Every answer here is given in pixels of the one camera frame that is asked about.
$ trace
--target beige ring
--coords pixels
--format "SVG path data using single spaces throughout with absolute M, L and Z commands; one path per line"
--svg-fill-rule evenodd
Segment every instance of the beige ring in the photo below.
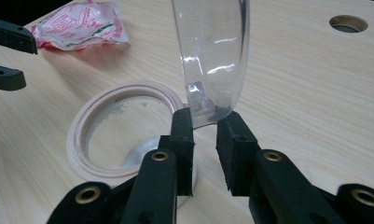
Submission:
M 74 171 L 82 178 L 89 181 L 104 182 L 113 188 L 137 175 L 140 165 L 123 170 L 108 170 L 93 164 L 88 158 L 84 136 L 91 119 L 103 107 L 116 99 L 122 100 L 134 96 L 155 97 L 169 107 L 171 114 L 184 107 L 181 100 L 171 89 L 157 82 L 145 80 L 125 82 L 94 96 L 77 113 L 67 134 L 68 160 Z

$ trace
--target metal hole grommet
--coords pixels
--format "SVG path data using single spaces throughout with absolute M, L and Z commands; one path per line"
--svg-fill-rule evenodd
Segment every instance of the metal hole grommet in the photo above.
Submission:
M 352 195 L 358 202 L 374 207 L 374 193 L 364 189 L 353 189 Z
M 94 202 L 102 192 L 96 186 L 86 187 L 76 195 L 76 202 L 80 204 Z
M 152 160 L 154 161 L 166 161 L 169 158 L 169 155 L 165 152 L 156 152 L 152 154 Z
M 276 152 L 265 152 L 263 156 L 268 160 L 268 161 L 280 161 L 283 159 L 283 157 Z

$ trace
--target transparent plastic container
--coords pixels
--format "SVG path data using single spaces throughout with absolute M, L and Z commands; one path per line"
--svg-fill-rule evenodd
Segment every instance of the transparent plastic container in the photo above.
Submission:
M 225 118 L 236 105 L 248 56 L 248 0 L 173 0 L 194 128 Z

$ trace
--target red and white packet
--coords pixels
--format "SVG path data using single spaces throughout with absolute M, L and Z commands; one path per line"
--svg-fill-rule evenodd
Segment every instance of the red and white packet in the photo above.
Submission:
M 85 49 L 128 43 L 118 6 L 112 2 L 74 3 L 59 8 L 30 28 L 38 48 Z

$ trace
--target black clamp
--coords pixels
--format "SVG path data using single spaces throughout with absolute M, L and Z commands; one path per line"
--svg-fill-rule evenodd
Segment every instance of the black clamp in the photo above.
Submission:
M 48 223 L 174 224 L 176 196 L 192 193 L 193 147 L 189 108 L 180 109 L 171 135 L 145 155 L 137 177 L 114 189 L 97 182 L 75 187 Z M 236 112 L 217 122 L 216 149 L 230 192 L 249 197 L 256 224 L 374 224 L 374 189 L 318 189 L 282 152 L 261 149 Z
M 26 28 L 0 21 L 0 45 L 11 49 L 37 54 L 35 38 Z M 0 66 L 0 90 L 17 91 L 26 87 L 23 72 Z

